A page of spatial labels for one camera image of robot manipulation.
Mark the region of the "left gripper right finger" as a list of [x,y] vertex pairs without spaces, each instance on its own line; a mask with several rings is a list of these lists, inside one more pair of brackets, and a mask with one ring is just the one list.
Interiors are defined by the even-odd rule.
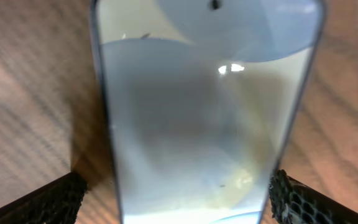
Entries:
[[287,175],[270,178],[272,218],[279,224],[358,224],[358,213]]

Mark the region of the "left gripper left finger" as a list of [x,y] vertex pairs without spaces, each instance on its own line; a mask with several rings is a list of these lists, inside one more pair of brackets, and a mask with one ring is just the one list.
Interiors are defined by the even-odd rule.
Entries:
[[1,224],[74,224],[88,183],[76,172],[0,208]]

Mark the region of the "smartphone with blue screen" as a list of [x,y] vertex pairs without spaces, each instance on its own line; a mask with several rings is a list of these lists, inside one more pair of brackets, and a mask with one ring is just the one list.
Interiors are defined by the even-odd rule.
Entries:
[[121,223],[258,223],[326,15],[319,0],[97,0]]

